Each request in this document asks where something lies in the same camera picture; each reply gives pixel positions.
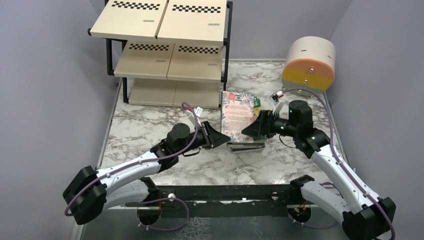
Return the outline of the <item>floral cover book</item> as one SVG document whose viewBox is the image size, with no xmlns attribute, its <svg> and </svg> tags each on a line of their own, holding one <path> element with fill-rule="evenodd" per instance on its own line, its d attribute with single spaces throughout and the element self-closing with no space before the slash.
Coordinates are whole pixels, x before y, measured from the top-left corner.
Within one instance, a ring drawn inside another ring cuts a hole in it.
<svg viewBox="0 0 424 240">
<path fill-rule="evenodd" d="M 255 96 L 249 92 L 223 91 L 221 94 L 220 132 L 231 143 L 253 143 L 254 139 L 242 130 L 254 121 Z"/>
</svg>

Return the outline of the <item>green 104-storey treehouse book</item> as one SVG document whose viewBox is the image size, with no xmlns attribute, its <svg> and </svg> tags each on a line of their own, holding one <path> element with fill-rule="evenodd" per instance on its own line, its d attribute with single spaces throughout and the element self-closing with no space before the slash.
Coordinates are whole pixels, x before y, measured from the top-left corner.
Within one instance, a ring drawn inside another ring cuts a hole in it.
<svg viewBox="0 0 424 240">
<path fill-rule="evenodd" d="M 253 103 L 253 115 L 255 117 L 258 117 L 261 109 L 262 109 L 261 100 L 255 96 L 254 103 Z"/>
</svg>

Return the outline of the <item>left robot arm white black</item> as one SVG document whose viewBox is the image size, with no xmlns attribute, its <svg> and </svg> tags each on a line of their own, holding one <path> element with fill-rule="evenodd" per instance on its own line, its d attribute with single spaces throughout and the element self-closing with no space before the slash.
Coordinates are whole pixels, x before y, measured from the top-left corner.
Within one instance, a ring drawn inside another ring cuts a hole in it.
<svg viewBox="0 0 424 240">
<path fill-rule="evenodd" d="M 82 168 L 64 190 L 67 206 L 64 214 L 84 225 L 103 210 L 160 198 L 151 176 L 176 165 L 179 156 L 195 149 L 214 149 L 230 141 L 230 137 L 215 130 L 208 121 L 194 131 L 185 123 L 176 124 L 166 138 L 149 151 L 128 162 L 109 168 Z"/>
</svg>

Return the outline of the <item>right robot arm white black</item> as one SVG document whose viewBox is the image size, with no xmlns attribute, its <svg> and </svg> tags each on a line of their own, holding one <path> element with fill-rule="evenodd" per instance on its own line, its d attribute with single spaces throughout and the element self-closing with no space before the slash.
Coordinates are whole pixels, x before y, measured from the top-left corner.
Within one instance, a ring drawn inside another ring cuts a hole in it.
<svg viewBox="0 0 424 240">
<path fill-rule="evenodd" d="M 309 176 L 290 184 L 303 200 L 337 220 L 350 240 L 375 240 L 387 232 L 395 238 L 395 203 L 389 197 L 381 198 L 361 180 L 326 133 L 314 127 L 313 112 L 306 101 L 291 101 L 287 119 L 271 110 L 261 110 L 256 120 L 241 132 L 252 138 L 291 137 L 296 149 L 325 172 L 339 194 L 325 189 Z"/>
</svg>

